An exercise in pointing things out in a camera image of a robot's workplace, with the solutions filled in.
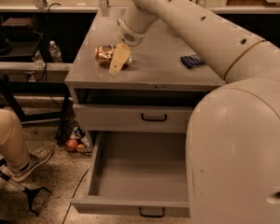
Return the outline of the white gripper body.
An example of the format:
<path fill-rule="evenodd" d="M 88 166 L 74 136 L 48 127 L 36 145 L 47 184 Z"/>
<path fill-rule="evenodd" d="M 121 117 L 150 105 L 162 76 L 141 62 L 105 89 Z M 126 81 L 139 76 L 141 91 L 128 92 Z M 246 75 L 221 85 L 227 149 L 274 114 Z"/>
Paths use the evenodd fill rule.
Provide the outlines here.
<path fill-rule="evenodd" d="M 143 39 L 146 37 L 146 35 L 134 32 L 126 25 L 123 18 L 120 19 L 121 24 L 119 27 L 119 40 L 130 47 L 139 46 L 142 43 Z"/>

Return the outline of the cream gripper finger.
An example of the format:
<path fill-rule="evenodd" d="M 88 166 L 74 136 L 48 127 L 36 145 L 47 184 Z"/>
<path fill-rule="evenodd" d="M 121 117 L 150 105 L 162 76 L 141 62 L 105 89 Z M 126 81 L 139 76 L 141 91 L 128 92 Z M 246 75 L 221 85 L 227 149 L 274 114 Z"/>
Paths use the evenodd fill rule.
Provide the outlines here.
<path fill-rule="evenodd" d="M 109 66 L 109 73 L 116 75 L 122 69 L 123 65 L 127 62 L 132 53 L 131 48 L 125 43 L 117 44 L 112 61 Z"/>

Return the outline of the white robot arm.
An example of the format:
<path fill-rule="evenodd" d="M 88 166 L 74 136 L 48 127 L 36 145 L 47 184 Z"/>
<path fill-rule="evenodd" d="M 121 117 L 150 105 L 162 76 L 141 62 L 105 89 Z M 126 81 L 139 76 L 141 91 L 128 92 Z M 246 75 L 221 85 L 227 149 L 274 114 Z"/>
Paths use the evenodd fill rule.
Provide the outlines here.
<path fill-rule="evenodd" d="M 224 80 L 194 108 L 191 224 L 280 224 L 280 49 L 188 0 L 131 0 L 121 34 L 164 21 Z"/>

